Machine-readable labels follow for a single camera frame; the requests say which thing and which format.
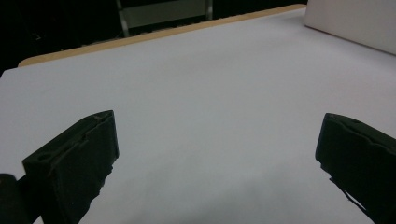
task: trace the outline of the white table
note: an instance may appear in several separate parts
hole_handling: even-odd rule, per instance
[[[396,57],[304,10],[6,71],[0,171],[115,111],[120,158],[81,223],[372,223],[319,168],[323,116],[396,136]]]

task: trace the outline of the dark background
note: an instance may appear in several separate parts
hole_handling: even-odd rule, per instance
[[[133,7],[166,0],[121,2],[124,7]],[[306,3],[307,0],[213,0],[213,19]],[[122,37],[115,0],[1,0],[0,15],[0,76],[29,57]]]

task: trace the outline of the white board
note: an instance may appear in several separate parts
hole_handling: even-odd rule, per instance
[[[326,33],[396,54],[394,0],[309,0],[304,23]]]

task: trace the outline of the chair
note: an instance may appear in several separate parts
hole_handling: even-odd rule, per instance
[[[207,21],[213,18],[213,0],[116,0],[124,36],[130,36],[131,28],[177,21],[197,16],[205,16]]]

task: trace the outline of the wooden table edge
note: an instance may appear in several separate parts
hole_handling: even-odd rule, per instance
[[[162,30],[154,33],[149,33],[145,35],[137,35],[137,36],[132,36],[132,37],[127,37],[123,39],[118,39],[118,40],[112,40],[108,42],[103,42],[100,44],[93,44],[77,49],[67,49],[59,52],[53,52],[49,54],[43,54],[43,55],[38,55],[35,57],[27,58],[23,61],[21,61],[18,65],[18,67],[30,65],[30,64],[35,64],[35,63],[44,63],[52,60],[57,60],[57,59],[62,59],[62,58],[67,58],[67,57],[72,57],[72,56],[77,56],[80,54],[85,54],[85,53],[91,53],[91,52],[96,52],[99,50],[103,49],[113,49],[116,47],[122,47],[138,42],[143,42],[143,41],[148,41],[152,39],[157,39],[161,37],[166,37],[169,35],[178,35],[178,34],[183,34],[187,33],[190,31],[194,30],[200,30],[204,29],[207,27],[213,27],[217,25],[222,25],[222,24],[227,24],[231,22],[236,22],[236,21],[245,21],[245,20],[250,20],[250,19],[255,19],[259,17],[265,17],[265,16],[271,16],[287,11],[292,11],[295,9],[300,9],[304,8],[306,5],[302,4],[296,4],[296,5],[290,5],[286,7],[277,7],[277,8],[272,8],[272,9],[266,9],[263,11],[258,11],[258,12],[252,12],[252,13],[247,13],[243,15],[238,15],[238,16],[233,16],[229,18],[224,18],[224,19],[219,19],[219,20],[214,20],[214,21],[204,21],[201,23],[196,23],[193,25],[187,25],[187,26],[182,26],[182,27],[177,27],[174,29],[167,29],[167,30]]]

